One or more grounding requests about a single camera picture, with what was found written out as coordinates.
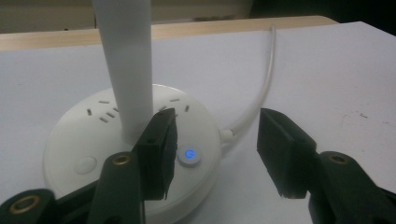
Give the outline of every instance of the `power strip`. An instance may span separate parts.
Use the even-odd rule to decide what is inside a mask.
[[[147,223],[174,223],[212,188],[219,169],[221,136],[205,107],[183,91],[153,85],[154,112],[177,112],[177,162],[166,200],[145,202]],[[44,170],[57,198],[97,180],[107,157],[129,151],[121,140],[112,89],[97,92],[67,111],[47,143]]]

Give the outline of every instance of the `white cylinder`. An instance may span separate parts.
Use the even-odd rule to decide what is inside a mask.
[[[92,0],[123,131],[134,144],[152,117],[149,0]]]

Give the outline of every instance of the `white cable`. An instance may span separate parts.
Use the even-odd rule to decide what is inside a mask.
[[[231,142],[232,140],[234,140],[235,137],[238,134],[240,134],[242,131],[244,131],[246,127],[256,118],[257,113],[260,111],[260,108],[262,107],[262,104],[265,100],[265,97],[267,95],[271,83],[271,77],[274,70],[275,46],[276,46],[276,27],[272,24],[270,57],[268,61],[267,74],[265,76],[264,83],[262,86],[262,91],[260,92],[257,101],[254,102],[253,107],[251,107],[250,110],[247,111],[244,119],[240,120],[234,127],[221,131],[221,137],[223,143]]]

